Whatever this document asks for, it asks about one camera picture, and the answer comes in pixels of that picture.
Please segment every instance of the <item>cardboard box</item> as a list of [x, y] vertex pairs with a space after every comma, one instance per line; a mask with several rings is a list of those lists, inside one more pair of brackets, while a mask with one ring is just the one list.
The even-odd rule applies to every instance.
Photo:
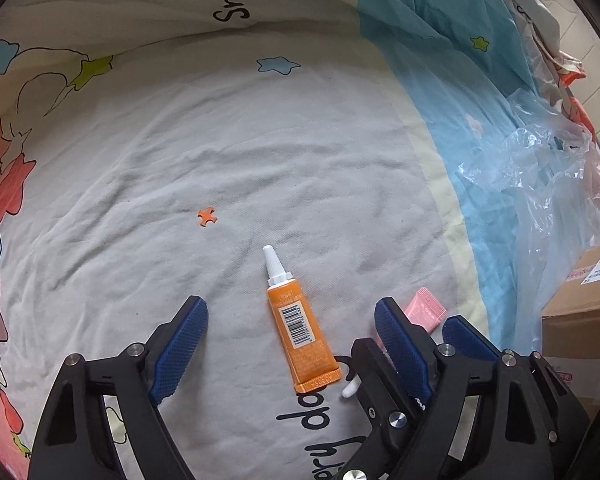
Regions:
[[542, 354], [595, 415], [600, 407], [600, 246], [582, 255], [542, 311]]

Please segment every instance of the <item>plastic bag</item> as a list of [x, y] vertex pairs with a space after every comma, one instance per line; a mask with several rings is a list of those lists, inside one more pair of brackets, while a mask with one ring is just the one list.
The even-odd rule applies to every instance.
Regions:
[[542, 349], [541, 313], [589, 247], [600, 245], [600, 151], [591, 134], [528, 91], [508, 99], [524, 126], [459, 173], [477, 186], [514, 190], [518, 282], [514, 349]]

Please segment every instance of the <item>blue fabric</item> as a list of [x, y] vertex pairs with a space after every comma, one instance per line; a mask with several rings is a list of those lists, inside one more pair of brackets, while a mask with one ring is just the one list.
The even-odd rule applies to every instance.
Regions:
[[509, 346], [516, 317], [513, 200], [475, 187], [457, 170], [478, 151], [467, 116], [494, 141], [520, 126], [506, 96], [517, 88], [536, 92], [522, 38], [502, 0], [358, 0], [358, 11], [362, 35], [427, 124], [474, 250], [490, 339]]

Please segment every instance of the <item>orange glue tube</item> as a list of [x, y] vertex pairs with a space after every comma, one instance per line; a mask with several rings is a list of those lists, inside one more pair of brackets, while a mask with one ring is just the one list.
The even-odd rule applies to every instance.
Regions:
[[339, 381], [342, 371], [331, 353], [300, 283], [286, 272], [273, 250], [262, 248], [269, 273], [267, 296], [299, 394]]

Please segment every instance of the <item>green star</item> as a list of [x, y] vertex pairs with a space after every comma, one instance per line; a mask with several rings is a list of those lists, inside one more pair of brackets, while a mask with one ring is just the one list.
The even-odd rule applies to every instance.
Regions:
[[470, 38], [474, 44], [474, 48], [481, 50], [483, 52], [487, 52], [487, 48], [489, 47], [489, 42], [485, 40], [482, 36], [478, 36], [477, 38]]
[[76, 90], [79, 90], [85, 86], [92, 77], [106, 74], [113, 68], [111, 66], [112, 59], [113, 56], [101, 57], [94, 59], [93, 61], [87, 61], [83, 59], [80, 62], [82, 67], [80, 73], [67, 85], [67, 87], [74, 86]]

